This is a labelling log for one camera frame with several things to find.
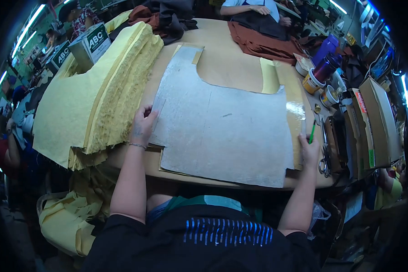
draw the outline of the scissors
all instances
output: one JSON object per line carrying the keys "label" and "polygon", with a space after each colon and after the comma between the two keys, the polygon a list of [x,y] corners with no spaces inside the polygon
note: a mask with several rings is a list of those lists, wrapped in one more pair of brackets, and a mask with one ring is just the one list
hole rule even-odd
{"label": "scissors", "polygon": [[321,123],[320,127],[322,129],[322,139],[323,139],[323,145],[322,145],[323,158],[319,161],[319,172],[323,174],[325,177],[329,177],[331,169],[329,168],[329,154],[327,152],[328,140],[326,138],[325,122],[323,121],[322,115],[320,115],[319,118],[320,118],[320,123]]}

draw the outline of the yellow shirt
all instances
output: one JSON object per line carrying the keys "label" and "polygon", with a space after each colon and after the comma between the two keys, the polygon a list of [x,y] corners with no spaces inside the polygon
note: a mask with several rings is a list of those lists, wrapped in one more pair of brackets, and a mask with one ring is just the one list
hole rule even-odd
{"label": "yellow shirt", "polygon": [[382,207],[387,207],[395,203],[402,194],[402,184],[398,180],[399,174],[396,173],[396,178],[393,180],[393,186],[391,193],[386,193],[381,187],[378,187],[375,199],[375,210],[379,210]]}

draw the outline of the stack of yellow foam sheets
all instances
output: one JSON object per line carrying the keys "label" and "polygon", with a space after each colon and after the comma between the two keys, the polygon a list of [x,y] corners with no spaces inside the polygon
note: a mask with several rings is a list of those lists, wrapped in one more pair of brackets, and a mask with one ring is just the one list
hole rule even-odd
{"label": "stack of yellow foam sheets", "polygon": [[70,55],[46,89],[33,123],[33,148],[57,164],[80,170],[127,141],[148,74],[163,41],[143,22],[121,30],[87,72]]}

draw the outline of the blue striped pattern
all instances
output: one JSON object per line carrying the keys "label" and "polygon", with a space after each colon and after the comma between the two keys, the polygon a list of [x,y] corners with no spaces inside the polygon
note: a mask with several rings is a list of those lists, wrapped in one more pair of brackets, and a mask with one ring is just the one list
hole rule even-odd
{"label": "blue striped pattern", "polygon": [[183,242],[204,245],[267,245],[272,242],[273,229],[251,221],[200,218],[186,220]]}

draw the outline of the white shirt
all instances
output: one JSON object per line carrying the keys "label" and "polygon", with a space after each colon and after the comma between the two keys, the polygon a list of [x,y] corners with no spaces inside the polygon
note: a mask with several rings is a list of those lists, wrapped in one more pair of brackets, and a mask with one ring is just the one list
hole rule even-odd
{"label": "white shirt", "polygon": [[[241,6],[244,2],[250,5],[263,5],[263,0],[226,0],[222,5],[226,7]],[[277,21],[280,20],[280,14],[278,13],[277,4],[274,0],[264,0],[265,6],[271,11],[271,16]]]}

